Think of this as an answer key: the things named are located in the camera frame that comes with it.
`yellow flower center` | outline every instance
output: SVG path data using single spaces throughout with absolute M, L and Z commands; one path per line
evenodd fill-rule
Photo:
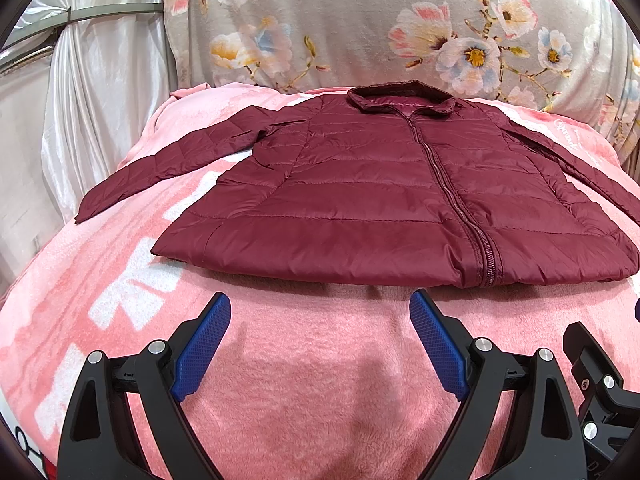
M 549 52 L 546 53 L 546 58 L 551 63 L 557 63 L 558 61 L 560 61 L 560 54 L 558 54 L 557 50 L 554 50 L 554 49 L 550 48 Z
M 211 47 L 211 53 L 222 59 L 234 60 L 238 56 L 238 49 L 230 44 L 218 43 Z
M 466 60 L 475 68 L 484 65 L 484 50 L 470 48 L 465 52 Z

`blue textured pad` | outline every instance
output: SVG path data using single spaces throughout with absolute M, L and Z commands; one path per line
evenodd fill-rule
M 175 381 L 171 393 L 178 402 L 182 402 L 200 386 L 229 322 L 231 303 L 229 298 L 222 294 L 175 362 Z
M 469 394 L 465 361 L 450 339 L 449 333 L 419 292 L 414 292 L 411 296 L 409 316 L 442 387 L 446 392 L 455 394 L 462 402 Z

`bed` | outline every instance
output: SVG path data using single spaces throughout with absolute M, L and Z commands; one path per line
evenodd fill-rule
M 320 91 L 345 91 L 324 89 Z M 232 83 L 181 90 L 155 113 L 122 165 L 249 104 L 277 109 L 320 91 L 283 95 Z M 588 126 L 497 104 L 640 196 L 612 147 Z M 248 156 L 238 153 L 68 224 L 14 284 L 0 311 L 0 386 L 23 430 L 54 461 L 66 405 L 85 356 L 137 352 L 194 317 L 216 291 L 232 301 L 231 326 L 185 412 L 225 478 L 415 478 L 455 412 L 409 321 L 408 288 L 295 283 L 213 273 L 156 258 L 157 236 Z M 636 243 L 640 227 L 580 183 Z M 637 276 L 623 282 L 495 289 L 432 288 L 473 335 L 561 358 L 566 326 L 581 320 L 640 387 L 628 342 L 640 335 Z M 568 381 L 574 399 L 581 394 Z M 495 424 L 504 423 L 501 411 Z M 166 476 L 140 405 L 134 418 L 149 462 Z M 478 473 L 499 443 L 492 434 Z

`jacket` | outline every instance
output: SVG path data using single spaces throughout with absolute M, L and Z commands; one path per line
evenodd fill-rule
M 419 81 L 251 106 L 129 164 L 76 222 L 249 146 L 152 253 L 223 272 L 328 283 L 458 287 L 621 280 L 633 242 L 568 183 L 635 222 L 640 202 L 490 105 Z

